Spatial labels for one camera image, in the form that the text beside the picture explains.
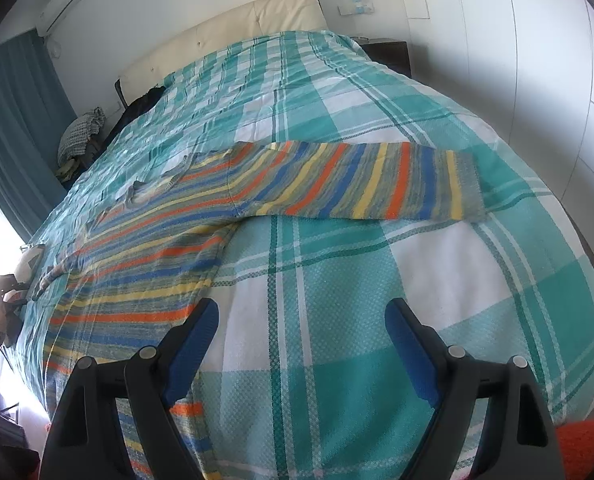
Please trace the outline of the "orange fuzzy cloth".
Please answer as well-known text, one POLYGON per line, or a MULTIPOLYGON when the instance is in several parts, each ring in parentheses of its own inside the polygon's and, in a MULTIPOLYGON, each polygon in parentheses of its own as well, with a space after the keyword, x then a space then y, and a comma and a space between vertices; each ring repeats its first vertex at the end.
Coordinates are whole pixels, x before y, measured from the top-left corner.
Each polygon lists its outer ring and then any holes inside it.
POLYGON ((556 429, 567 480, 594 479, 594 419, 556 429))

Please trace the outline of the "white wall switch panel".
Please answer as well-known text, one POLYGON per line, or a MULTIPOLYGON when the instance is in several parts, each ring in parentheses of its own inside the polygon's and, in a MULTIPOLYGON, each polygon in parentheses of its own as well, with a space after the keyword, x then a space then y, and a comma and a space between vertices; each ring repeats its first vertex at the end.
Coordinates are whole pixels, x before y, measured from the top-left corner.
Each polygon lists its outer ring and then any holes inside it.
POLYGON ((372 14, 375 11, 372 0, 344 0, 337 6, 340 16, 372 14))

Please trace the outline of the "teal window curtain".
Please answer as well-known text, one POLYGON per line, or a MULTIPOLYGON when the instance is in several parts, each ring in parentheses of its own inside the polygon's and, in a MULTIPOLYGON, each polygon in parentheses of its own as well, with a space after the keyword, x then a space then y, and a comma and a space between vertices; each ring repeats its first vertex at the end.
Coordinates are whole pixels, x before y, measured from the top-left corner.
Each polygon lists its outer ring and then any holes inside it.
POLYGON ((66 195, 57 149, 74 118, 43 39, 0 44, 0 209, 25 242, 66 195))

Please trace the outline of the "colourful striped knit sweater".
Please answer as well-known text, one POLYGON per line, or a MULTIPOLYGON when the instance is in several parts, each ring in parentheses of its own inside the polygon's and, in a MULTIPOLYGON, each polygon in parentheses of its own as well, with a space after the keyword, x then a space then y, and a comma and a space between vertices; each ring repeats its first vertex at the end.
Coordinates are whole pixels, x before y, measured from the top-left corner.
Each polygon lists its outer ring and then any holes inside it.
POLYGON ((322 389, 315 361, 350 348, 353 320, 377 304, 338 298, 309 304, 294 240, 302 223, 454 224, 483 220, 471 155, 414 143, 239 142, 195 153, 145 181, 103 172, 50 214, 39 240, 54 262, 35 296, 52 307, 43 350, 45 402, 55 411, 80 356, 107 363, 160 341, 207 297, 241 225, 270 230, 254 310, 224 309, 222 358, 187 387, 173 418, 201 469, 249 464, 256 476, 323 474, 322 389))

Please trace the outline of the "dark bedside table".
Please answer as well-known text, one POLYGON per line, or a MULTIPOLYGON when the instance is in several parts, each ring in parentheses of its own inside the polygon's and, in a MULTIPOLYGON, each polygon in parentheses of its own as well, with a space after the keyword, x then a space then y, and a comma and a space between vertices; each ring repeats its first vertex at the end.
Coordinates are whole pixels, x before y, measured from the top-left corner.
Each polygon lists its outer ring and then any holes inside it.
POLYGON ((373 62, 383 64, 396 73, 412 77, 409 49, 405 41, 367 37, 353 37, 353 40, 373 62))

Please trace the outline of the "folded grey striped clothes pile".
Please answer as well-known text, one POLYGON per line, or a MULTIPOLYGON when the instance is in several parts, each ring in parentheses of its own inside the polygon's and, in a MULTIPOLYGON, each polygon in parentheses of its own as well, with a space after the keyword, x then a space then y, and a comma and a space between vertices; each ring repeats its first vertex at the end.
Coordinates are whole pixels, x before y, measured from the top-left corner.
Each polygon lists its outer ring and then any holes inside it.
POLYGON ((77 117, 64 131, 57 150, 57 165, 65 166, 70 159, 85 154, 88 142, 102 132, 106 116, 102 107, 94 107, 77 117))

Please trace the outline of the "black garment near headboard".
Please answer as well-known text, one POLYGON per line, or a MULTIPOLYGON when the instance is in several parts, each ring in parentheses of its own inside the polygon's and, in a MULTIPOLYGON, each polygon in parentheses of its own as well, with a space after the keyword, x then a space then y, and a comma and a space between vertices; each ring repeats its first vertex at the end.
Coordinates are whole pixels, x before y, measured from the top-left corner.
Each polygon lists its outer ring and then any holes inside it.
POLYGON ((127 125, 130 125, 135 119, 149 112, 158 103, 165 91, 165 87, 153 87, 144 94, 144 96, 133 101, 123 112, 117 124, 114 125, 107 134, 103 141, 102 148, 108 148, 109 144, 114 141, 114 138, 118 136, 127 125))

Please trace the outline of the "cream padded headboard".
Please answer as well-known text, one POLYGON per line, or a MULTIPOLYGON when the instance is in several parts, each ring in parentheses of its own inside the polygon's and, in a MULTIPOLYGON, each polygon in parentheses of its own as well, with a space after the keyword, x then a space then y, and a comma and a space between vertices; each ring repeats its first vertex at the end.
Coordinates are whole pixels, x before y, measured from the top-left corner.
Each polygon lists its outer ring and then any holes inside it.
POLYGON ((327 29, 319 0, 254 0, 183 30, 124 70, 114 88, 129 106, 166 76, 236 42, 278 32, 327 29))

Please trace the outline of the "teal plaid bed cover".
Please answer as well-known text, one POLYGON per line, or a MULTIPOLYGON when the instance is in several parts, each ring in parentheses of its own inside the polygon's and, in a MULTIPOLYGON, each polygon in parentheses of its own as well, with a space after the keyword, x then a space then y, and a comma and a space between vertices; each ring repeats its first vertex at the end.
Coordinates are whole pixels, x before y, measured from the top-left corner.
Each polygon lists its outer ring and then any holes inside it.
MULTIPOLYGON (((370 321, 350 322, 341 338, 348 353, 315 361, 323 474, 288 479, 393 479, 410 460, 433 411, 386 332, 385 307, 396 297, 475 358, 524 356, 556 424, 592 412, 593 266, 558 198, 486 122, 333 32, 239 41, 157 86, 166 91, 156 106, 118 134, 65 199, 103 172, 145 181, 195 153, 239 142, 414 143, 474 159, 485 206, 478 222, 302 223, 296 230, 295 242, 309 249, 309 304, 321 306, 333 290, 378 310, 370 321)), ((195 382, 218 368, 218 341, 235 338, 222 332, 224 309, 254 310, 269 235, 252 218, 227 245, 207 296, 219 306, 219 328, 195 382)), ((24 383, 54 412, 43 388, 51 314, 45 300, 27 305, 14 356, 24 383)))

